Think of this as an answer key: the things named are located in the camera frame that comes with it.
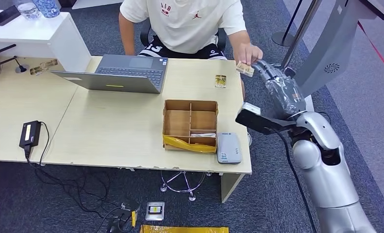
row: red rope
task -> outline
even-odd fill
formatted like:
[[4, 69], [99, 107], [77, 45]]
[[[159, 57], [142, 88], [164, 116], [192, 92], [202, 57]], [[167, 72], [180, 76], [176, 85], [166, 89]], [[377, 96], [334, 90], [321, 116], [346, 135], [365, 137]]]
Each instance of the red rope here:
[[358, 25], [360, 27], [360, 29], [362, 29], [363, 33], [366, 35], [367, 39], [369, 40], [369, 42], [371, 43], [372, 47], [375, 49], [376, 53], [378, 54], [379, 58], [382, 60], [382, 62], [384, 63], [384, 57], [382, 56], [382, 54], [379, 52], [379, 50], [375, 47], [375, 45], [372, 43], [372, 41], [369, 39], [369, 37], [367, 36], [366, 32], [365, 32], [365, 29], [363, 28], [362, 24], [358, 21]]

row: chair base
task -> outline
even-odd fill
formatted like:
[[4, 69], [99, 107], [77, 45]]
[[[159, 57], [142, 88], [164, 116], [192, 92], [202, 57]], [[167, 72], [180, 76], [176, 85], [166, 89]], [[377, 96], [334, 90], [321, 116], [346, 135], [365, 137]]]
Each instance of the chair base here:
[[[177, 172], [175, 175], [173, 175], [167, 181], [165, 181], [165, 179], [163, 177], [163, 171], [160, 172], [160, 175], [161, 175], [161, 178], [162, 178], [162, 181], [163, 181], [162, 186], [160, 186], [160, 191], [166, 192], [167, 189], [169, 188], [173, 192], [189, 193], [189, 200], [190, 201], [195, 201], [196, 200], [196, 196], [193, 193], [193, 191], [195, 191], [197, 188], [199, 188], [199, 186], [203, 183], [205, 176], [211, 176], [212, 173], [210, 173], [210, 172], [202, 173], [202, 176], [201, 176], [198, 184], [196, 186], [194, 186], [194, 187], [190, 187], [189, 180], [187, 179], [187, 176], [186, 176], [186, 171], [179, 171], [179, 172]], [[187, 189], [175, 189], [175, 188], [169, 186], [170, 182], [172, 182], [174, 179], [176, 179], [178, 176], [181, 176], [181, 175], [183, 175], [183, 177], [184, 177], [184, 181], [185, 181], [185, 183], [187, 185]]]

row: power bank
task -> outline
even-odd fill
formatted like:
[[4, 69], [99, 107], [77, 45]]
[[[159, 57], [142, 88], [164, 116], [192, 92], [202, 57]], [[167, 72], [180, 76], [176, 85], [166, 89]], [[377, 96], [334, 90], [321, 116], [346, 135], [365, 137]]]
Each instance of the power bank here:
[[217, 134], [217, 161], [220, 164], [239, 164], [242, 161], [239, 138], [235, 133]]

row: cardboard divider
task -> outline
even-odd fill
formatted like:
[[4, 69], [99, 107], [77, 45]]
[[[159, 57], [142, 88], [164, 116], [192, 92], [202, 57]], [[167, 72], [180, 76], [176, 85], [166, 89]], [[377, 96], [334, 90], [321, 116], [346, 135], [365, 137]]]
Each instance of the cardboard divider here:
[[202, 144], [215, 147], [216, 138], [214, 137], [191, 137], [190, 144]]
[[[191, 134], [217, 133], [217, 102], [200, 100], [166, 100], [163, 110], [163, 135], [189, 144], [216, 146], [216, 137], [192, 137]], [[176, 149], [163, 145], [166, 149]]]

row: power adapter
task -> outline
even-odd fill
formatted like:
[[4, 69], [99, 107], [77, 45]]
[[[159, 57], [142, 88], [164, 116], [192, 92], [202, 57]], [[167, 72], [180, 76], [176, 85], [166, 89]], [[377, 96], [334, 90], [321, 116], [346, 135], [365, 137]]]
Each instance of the power adapter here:
[[19, 146], [24, 149], [26, 159], [29, 159], [32, 147], [39, 144], [40, 121], [31, 121], [23, 124]]

